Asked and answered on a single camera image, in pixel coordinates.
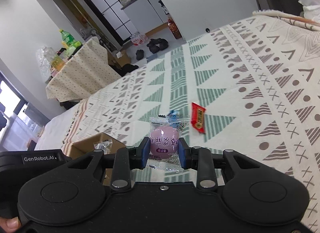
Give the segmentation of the person's left hand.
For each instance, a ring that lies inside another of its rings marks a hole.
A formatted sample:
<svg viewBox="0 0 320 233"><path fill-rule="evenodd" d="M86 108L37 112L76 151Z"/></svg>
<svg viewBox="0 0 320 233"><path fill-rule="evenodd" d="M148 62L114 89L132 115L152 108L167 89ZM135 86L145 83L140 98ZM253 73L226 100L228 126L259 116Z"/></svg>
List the person's left hand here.
<svg viewBox="0 0 320 233"><path fill-rule="evenodd" d="M11 219L1 217L0 227L4 232L12 233L16 232L21 227L21 223L18 217L14 217Z"/></svg>

